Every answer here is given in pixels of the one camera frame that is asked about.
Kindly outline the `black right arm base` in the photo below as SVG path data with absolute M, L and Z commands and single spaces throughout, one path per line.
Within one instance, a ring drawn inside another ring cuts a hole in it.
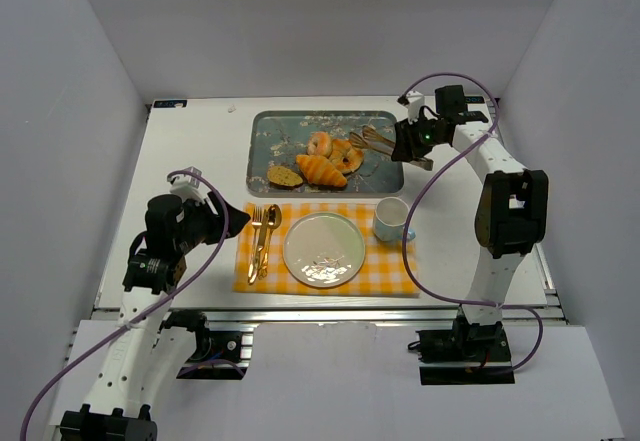
M 407 346 L 418 355 L 423 386 L 507 385 L 515 382 L 503 323 L 469 323 L 459 313 L 449 329 L 427 329 Z

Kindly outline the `silver metal tongs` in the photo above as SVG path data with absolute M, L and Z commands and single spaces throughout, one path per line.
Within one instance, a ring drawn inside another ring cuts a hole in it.
M 375 151 L 387 158 L 391 158 L 395 148 L 394 141 L 382 136 L 371 126 L 364 126 L 360 132 L 351 131 L 348 140 L 355 148 Z M 417 158 L 412 161 L 406 161 L 406 164 L 419 167 L 425 171 L 433 170 L 433 161 L 427 158 Z

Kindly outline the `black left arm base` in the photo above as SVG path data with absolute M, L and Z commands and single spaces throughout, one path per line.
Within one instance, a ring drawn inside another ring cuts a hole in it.
M 160 334 L 185 331 L 195 343 L 194 352 L 180 369 L 179 380 L 241 380 L 248 369 L 249 332 L 217 323 L 203 312 L 172 312 L 160 325 Z

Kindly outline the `curled orange croissant roll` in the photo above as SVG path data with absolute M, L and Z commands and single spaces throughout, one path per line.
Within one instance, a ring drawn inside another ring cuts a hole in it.
M 354 147 L 349 140 L 334 139 L 329 161 L 342 174 L 350 174 L 358 170 L 364 160 L 362 150 Z

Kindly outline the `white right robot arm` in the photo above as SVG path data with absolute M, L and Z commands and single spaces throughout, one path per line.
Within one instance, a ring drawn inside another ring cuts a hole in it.
M 417 92 L 401 95 L 407 118 L 395 124 L 394 161 L 416 161 L 440 145 L 452 147 L 482 181 L 474 220 L 480 254 L 474 279 L 459 302 L 465 323 L 495 329 L 512 279 L 546 232 L 549 179 L 517 161 L 495 136 L 495 124 L 469 109 L 460 85 L 435 91 L 435 109 Z

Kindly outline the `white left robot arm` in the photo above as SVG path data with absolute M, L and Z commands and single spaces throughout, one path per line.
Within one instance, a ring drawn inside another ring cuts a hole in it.
M 248 213 L 214 194 L 163 194 L 147 204 L 145 229 L 134 238 L 123 280 L 117 325 L 97 378 L 77 411 L 64 413 L 64 440 L 154 440 L 153 408 L 183 364 L 202 346 L 205 317 L 168 312 L 186 271 L 186 256 L 201 244 L 237 236 Z

